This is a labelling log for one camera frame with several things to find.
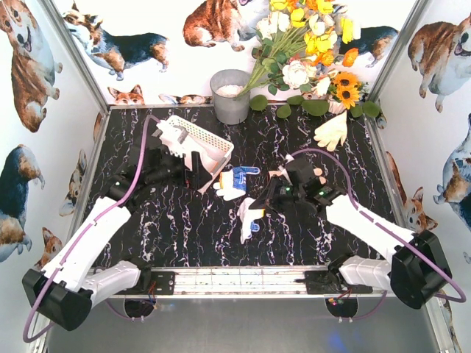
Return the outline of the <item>blue dotted knit glove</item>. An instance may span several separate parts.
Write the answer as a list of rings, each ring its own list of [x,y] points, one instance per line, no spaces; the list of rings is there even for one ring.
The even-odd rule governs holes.
[[[225,201],[237,199],[247,192],[247,175],[258,175],[258,167],[239,166],[230,171],[221,172],[219,180],[213,184],[216,195]]]

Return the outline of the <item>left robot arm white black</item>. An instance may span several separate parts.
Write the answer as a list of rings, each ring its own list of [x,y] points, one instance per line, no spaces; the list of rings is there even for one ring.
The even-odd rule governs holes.
[[[91,309],[117,293],[140,294],[152,285],[152,267],[127,256],[96,274],[89,271],[99,253],[160,185],[201,190],[215,177],[217,162],[202,150],[175,154],[167,146],[147,147],[123,163],[62,250],[41,270],[22,279],[31,314],[40,313],[68,331]]]

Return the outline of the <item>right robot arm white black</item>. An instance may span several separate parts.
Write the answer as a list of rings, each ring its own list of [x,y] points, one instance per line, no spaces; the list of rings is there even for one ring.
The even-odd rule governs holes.
[[[403,304],[419,309],[452,277],[441,243],[431,231],[399,227],[356,204],[347,191],[323,183],[303,157],[288,161],[282,174],[273,176],[249,203],[250,210],[278,214],[295,207],[323,215],[381,256],[379,260],[358,255],[339,258],[336,270],[348,285],[391,291]]]

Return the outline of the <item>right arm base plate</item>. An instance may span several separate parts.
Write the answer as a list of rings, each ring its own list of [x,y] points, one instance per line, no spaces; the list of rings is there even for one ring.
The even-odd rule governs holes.
[[[295,279],[306,287],[307,294],[329,294],[349,292],[353,294],[371,294],[372,287],[366,285],[351,285],[340,274],[340,267],[353,257],[343,255],[327,265],[325,270],[304,271],[304,277]]]

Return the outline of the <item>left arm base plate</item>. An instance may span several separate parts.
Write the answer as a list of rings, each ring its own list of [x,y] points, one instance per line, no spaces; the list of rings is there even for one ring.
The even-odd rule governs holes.
[[[150,271],[142,274],[138,283],[129,289],[123,290],[125,295],[173,295],[176,284],[174,271]]]

